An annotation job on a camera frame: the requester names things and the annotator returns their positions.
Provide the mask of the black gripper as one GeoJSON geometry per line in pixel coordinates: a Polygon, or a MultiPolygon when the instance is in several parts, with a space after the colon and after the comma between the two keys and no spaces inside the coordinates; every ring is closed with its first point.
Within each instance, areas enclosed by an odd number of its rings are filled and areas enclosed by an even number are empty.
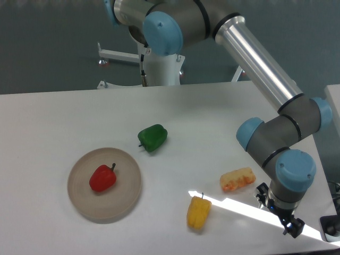
{"type": "Polygon", "coordinates": [[[305,222],[294,217],[295,203],[278,199],[266,183],[261,183],[256,187],[255,198],[259,202],[259,208],[266,207],[281,220],[284,235],[289,234],[295,239],[303,232],[305,222]]]}

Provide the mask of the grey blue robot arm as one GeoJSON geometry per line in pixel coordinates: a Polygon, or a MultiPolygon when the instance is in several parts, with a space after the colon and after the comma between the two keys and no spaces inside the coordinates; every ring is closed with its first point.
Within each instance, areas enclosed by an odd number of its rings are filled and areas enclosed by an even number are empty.
{"type": "Polygon", "coordinates": [[[298,237],[304,222],[294,212],[311,186],[316,164],[292,149],[333,118],[329,103],[308,98],[246,27],[227,1],[104,1],[109,20],[125,25],[138,44],[142,85],[180,82],[180,51],[207,38],[223,46],[277,110],[269,122],[254,117],[236,133],[242,148],[270,177],[257,187],[259,204],[276,215],[284,233],[298,237]]]}

